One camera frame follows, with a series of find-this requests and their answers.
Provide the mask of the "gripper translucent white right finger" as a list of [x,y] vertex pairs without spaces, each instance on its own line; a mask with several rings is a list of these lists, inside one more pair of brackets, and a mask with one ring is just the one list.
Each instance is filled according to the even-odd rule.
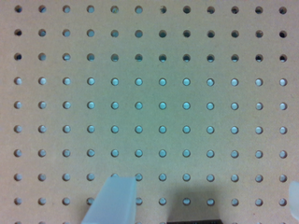
[[297,181],[292,181],[289,186],[289,204],[292,216],[299,219],[299,182]]

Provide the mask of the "gripper translucent white left finger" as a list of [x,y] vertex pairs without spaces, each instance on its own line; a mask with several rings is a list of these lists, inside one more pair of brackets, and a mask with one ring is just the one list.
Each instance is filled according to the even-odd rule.
[[136,180],[112,176],[99,191],[81,224],[135,224]]

